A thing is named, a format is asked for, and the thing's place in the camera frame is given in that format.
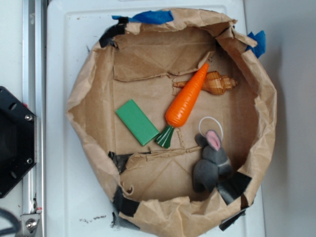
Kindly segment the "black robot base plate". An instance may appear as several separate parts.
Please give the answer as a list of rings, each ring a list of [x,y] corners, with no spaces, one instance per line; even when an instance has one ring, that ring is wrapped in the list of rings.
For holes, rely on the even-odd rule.
[[[36,116],[5,87],[0,87],[0,197],[36,163]]]

